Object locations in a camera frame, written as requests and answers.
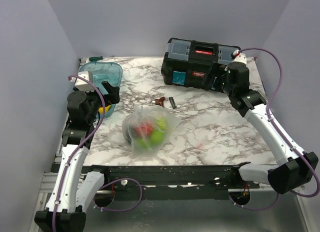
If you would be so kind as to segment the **green handled screwdriver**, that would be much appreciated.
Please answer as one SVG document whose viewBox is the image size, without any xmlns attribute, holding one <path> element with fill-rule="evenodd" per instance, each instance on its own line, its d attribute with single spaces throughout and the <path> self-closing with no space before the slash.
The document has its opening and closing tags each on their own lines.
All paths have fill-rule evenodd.
<svg viewBox="0 0 320 232">
<path fill-rule="evenodd" d="M 106 61 L 110 61 L 112 58 L 114 58 L 114 56 L 93 56 L 93 57 L 89 57 L 88 61 L 89 62 L 106 62 Z"/>
</svg>

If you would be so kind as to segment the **green fake apple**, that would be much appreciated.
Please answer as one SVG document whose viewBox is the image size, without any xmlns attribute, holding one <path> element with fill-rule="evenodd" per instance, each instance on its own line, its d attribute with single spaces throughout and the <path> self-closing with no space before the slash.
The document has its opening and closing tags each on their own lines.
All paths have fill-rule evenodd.
<svg viewBox="0 0 320 232">
<path fill-rule="evenodd" d="M 163 144 L 165 137 L 165 132 L 156 130 L 147 137 L 136 139 L 136 143 L 143 149 L 154 149 Z"/>
</svg>

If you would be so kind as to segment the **black Delixi toolbox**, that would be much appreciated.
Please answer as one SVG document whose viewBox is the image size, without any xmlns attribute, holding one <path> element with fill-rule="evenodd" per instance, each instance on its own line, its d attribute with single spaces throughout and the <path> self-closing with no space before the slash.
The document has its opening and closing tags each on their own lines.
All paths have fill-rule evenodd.
<svg viewBox="0 0 320 232">
<path fill-rule="evenodd" d="M 241 49 L 235 45 L 207 43 L 170 38 L 161 66 L 166 85 L 204 89 L 203 78 L 212 63 L 227 66 L 231 53 Z"/>
</svg>

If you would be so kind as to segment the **teal transparent plastic tray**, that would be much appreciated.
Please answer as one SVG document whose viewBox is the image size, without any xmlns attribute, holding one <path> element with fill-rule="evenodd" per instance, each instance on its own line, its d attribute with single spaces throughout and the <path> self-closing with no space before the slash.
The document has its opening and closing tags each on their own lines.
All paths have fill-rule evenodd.
<svg viewBox="0 0 320 232">
<path fill-rule="evenodd" d="M 67 111 L 72 121 L 86 121 L 86 93 L 96 91 L 103 102 L 102 95 L 106 94 L 103 81 L 107 81 L 111 86 L 120 88 L 123 70 L 122 67 L 114 62 L 89 62 L 83 65 L 77 77 L 70 77 L 69 81 L 74 82 L 74 92 L 67 98 Z M 103 112 L 101 117 L 109 117 L 112 115 L 116 104 L 112 104 L 107 113 Z"/>
</svg>

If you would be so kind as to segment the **black mounting rail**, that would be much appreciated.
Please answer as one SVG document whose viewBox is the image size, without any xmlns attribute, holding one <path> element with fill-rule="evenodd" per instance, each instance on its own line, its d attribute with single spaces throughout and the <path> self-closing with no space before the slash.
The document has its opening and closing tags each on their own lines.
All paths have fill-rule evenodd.
<svg viewBox="0 0 320 232">
<path fill-rule="evenodd" d="M 257 189 L 254 182 L 237 179 L 231 166 L 84 166 L 83 174 L 102 172 L 106 189 L 98 198 L 111 195 L 117 201 L 227 200 L 229 192 L 245 187 Z"/>
</svg>

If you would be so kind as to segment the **red fake apple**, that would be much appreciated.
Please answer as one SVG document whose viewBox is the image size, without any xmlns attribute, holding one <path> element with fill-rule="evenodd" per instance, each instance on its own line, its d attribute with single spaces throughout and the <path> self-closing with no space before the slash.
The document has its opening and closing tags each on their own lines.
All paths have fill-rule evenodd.
<svg viewBox="0 0 320 232">
<path fill-rule="evenodd" d="M 148 137 L 153 132 L 154 127 L 150 122 L 141 123 L 139 126 L 136 126 L 134 131 L 139 137 Z"/>
</svg>

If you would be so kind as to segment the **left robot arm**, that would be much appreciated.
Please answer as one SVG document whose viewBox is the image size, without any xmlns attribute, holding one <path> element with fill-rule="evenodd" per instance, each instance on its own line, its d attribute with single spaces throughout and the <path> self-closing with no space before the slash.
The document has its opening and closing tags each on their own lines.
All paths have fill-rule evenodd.
<svg viewBox="0 0 320 232">
<path fill-rule="evenodd" d="M 67 97 L 68 121 L 62 133 L 61 162 L 51 196 L 42 211 L 37 211 L 35 223 L 43 232 L 82 232 L 86 224 L 86 210 L 96 192 L 107 189 L 111 178 L 107 169 L 92 169 L 80 182 L 84 161 L 99 122 L 104 115 L 99 111 L 103 106 L 120 101 L 118 86 L 102 82 L 107 91 L 79 86 Z"/>
</svg>

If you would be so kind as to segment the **yellow fake lemon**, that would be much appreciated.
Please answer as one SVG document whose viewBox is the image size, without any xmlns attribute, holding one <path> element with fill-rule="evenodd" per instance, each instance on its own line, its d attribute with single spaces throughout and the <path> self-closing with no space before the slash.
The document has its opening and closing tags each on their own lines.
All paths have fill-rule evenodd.
<svg viewBox="0 0 320 232">
<path fill-rule="evenodd" d="M 100 107 L 99 110 L 98 110 L 98 112 L 99 112 L 100 115 L 102 115 L 103 112 L 104 112 L 104 113 L 107 113 L 110 108 L 111 108 L 111 105 L 106 106 L 106 107 Z"/>
</svg>

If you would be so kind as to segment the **brown faucet tap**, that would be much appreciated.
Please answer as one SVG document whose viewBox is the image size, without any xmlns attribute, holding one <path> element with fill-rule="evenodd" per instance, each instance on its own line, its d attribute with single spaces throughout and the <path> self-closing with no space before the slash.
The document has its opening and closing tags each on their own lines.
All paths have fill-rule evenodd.
<svg viewBox="0 0 320 232">
<path fill-rule="evenodd" d="M 161 97 L 160 99 L 154 99 L 151 101 L 151 104 L 152 105 L 158 105 L 158 106 L 161 106 L 161 107 L 164 107 L 164 101 L 165 101 L 165 98 L 164 97 Z"/>
</svg>

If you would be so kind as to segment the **translucent plastic bag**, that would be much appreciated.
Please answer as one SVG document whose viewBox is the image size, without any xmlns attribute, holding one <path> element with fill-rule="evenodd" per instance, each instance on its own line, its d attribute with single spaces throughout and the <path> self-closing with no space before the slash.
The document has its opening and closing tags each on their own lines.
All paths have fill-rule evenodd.
<svg viewBox="0 0 320 232">
<path fill-rule="evenodd" d="M 135 156 L 151 156 L 169 140 L 180 122 L 161 106 L 137 106 L 122 121 L 122 134 Z"/>
</svg>

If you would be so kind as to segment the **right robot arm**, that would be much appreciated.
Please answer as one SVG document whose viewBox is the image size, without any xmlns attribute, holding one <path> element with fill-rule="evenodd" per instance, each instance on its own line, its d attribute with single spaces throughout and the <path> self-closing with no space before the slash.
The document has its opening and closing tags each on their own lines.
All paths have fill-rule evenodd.
<svg viewBox="0 0 320 232">
<path fill-rule="evenodd" d="M 306 153 L 272 117 L 263 96 L 250 89 L 249 77 L 246 64 L 232 62 L 225 72 L 212 65 L 203 78 L 205 86 L 213 86 L 228 96 L 232 107 L 261 135 L 276 161 L 275 166 L 240 163 L 233 167 L 230 183 L 241 188 L 252 181 L 270 185 L 281 195 L 293 192 L 314 178 L 319 159 L 314 152 Z"/>
</svg>

